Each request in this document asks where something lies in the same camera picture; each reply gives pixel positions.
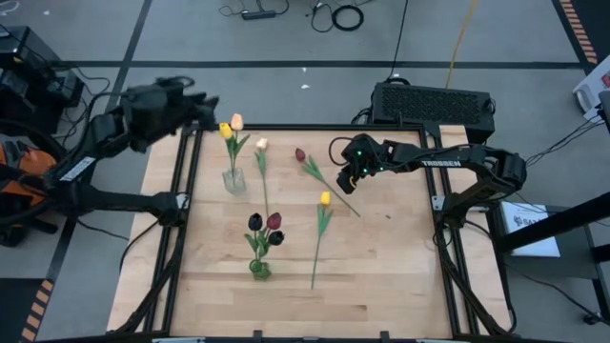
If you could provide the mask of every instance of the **wooden tabletop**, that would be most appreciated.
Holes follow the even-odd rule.
[[[463,127],[443,127],[444,146],[466,142]],[[217,134],[205,134],[199,159],[187,240],[180,269],[172,323],[173,335],[379,337],[451,336],[440,265],[432,242],[434,228],[423,170],[380,173],[358,183],[344,196],[361,217],[333,197],[335,210],[320,245],[315,289],[310,281],[317,240],[316,204],[325,187],[295,160],[296,147],[315,158],[325,179],[335,184],[339,167],[328,156],[330,141],[357,131],[250,131],[237,159],[248,190],[234,196],[224,189],[221,173],[229,168],[226,146]],[[368,132],[381,142],[391,139],[419,145],[416,132]],[[254,281],[248,269],[254,258],[244,238],[254,212],[265,213],[262,179],[254,143],[269,139],[267,188],[270,212],[283,216],[286,239],[265,258],[273,276]],[[179,138],[168,137],[151,151],[142,192],[170,188]],[[345,141],[337,141],[335,159]],[[182,185],[186,183],[185,166]],[[450,170],[452,188],[460,192],[476,181],[467,170]],[[469,219],[487,227],[482,214]],[[135,217],[132,238],[153,218]],[[151,285],[161,230],[137,242],[125,259],[109,329],[120,326]],[[509,315],[488,238],[468,227],[462,243],[472,289],[497,322],[508,328]],[[160,327],[165,294],[159,298],[155,327]],[[459,292],[457,300],[462,302]],[[467,332],[460,313],[462,330]]]

